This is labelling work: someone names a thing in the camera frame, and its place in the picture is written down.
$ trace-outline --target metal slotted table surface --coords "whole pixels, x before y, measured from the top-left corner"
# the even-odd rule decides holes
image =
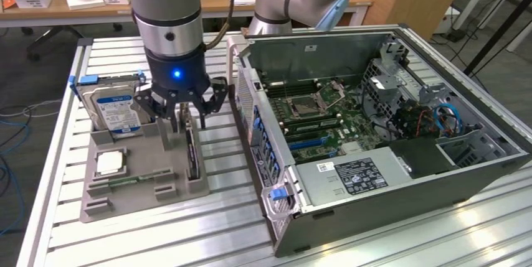
[[[206,34],[206,42],[212,37]],[[211,76],[224,74],[226,40],[206,62]],[[125,37],[79,46],[71,72],[104,76],[139,69],[149,78],[141,40]],[[272,257],[228,103],[206,123],[200,145],[212,193],[80,223],[91,121],[67,88],[17,266],[532,265],[529,167],[453,207]]]

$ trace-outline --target chair wheel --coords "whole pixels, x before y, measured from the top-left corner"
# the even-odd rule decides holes
[[[119,32],[123,29],[121,24],[115,23],[113,24],[113,29],[115,29],[116,32]]]
[[[39,54],[32,54],[30,52],[28,52],[26,58],[32,62],[37,62],[40,60],[40,55]]]
[[[32,35],[33,29],[30,27],[21,27],[22,34]]]

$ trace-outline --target blue pcie slot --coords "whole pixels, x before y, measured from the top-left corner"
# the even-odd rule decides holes
[[[274,168],[274,164],[275,164],[275,154],[271,152],[268,154],[268,159],[267,159],[267,169],[271,172],[271,169]]]
[[[268,141],[267,141],[267,142],[264,143],[264,148],[263,148],[264,156],[268,156],[270,152],[271,152],[271,144],[270,144]]]
[[[290,151],[310,148],[310,147],[323,146],[323,144],[326,142],[326,138],[327,138],[327,136],[323,138],[319,138],[319,139],[313,139],[310,141],[303,141],[300,143],[292,143],[288,145]]]

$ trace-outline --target motherboard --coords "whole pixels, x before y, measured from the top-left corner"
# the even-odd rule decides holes
[[[333,79],[267,88],[296,164],[371,150],[382,142],[350,87]]]

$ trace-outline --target sticker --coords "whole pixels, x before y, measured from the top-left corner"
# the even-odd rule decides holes
[[[140,129],[136,111],[131,109],[132,96],[115,96],[96,100],[107,128],[113,133],[127,133]]]
[[[310,125],[310,126],[296,128],[295,131],[315,129],[317,127],[319,127],[319,125]]]
[[[319,127],[330,126],[330,125],[334,125],[337,123],[338,123],[337,119],[334,119],[331,121],[323,121],[323,122],[321,122]]]
[[[318,167],[319,172],[327,172],[327,171],[334,170],[334,163],[331,163],[331,162],[318,163],[317,167]]]
[[[357,195],[387,186],[371,158],[338,164],[334,168],[350,195]]]

